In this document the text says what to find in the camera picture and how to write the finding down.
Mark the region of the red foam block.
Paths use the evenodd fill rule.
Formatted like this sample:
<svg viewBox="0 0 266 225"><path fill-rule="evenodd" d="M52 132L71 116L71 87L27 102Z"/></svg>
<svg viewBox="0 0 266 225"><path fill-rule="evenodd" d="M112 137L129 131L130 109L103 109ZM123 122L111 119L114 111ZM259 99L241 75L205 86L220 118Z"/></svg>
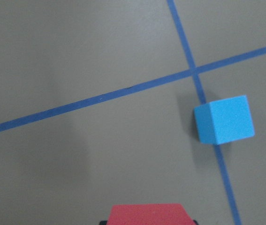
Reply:
<svg viewBox="0 0 266 225"><path fill-rule="evenodd" d="M195 225L178 203L121 204L111 209L108 225Z"/></svg>

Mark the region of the blue foam block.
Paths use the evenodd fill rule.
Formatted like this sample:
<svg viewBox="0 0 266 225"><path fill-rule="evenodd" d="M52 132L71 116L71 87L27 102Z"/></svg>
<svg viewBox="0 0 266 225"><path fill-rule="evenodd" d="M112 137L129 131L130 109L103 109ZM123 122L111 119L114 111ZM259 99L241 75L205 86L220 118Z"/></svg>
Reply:
<svg viewBox="0 0 266 225"><path fill-rule="evenodd" d="M204 144L220 145L255 135L246 95L197 106L194 116L199 140Z"/></svg>

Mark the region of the brown paper table cover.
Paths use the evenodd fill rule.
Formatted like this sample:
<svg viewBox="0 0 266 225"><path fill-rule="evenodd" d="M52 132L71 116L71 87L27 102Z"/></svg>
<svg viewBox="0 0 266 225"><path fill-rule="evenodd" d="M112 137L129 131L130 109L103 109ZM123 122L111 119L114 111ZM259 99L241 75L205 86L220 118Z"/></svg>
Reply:
<svg viewBox="0 0 266 225"><path fill-rule="evenodd" d="M0 225L97 225L115 204L234 219L202 99L248 97L254 137L222 145L239 216L266 225L266 0L0 0Z"/></svg>

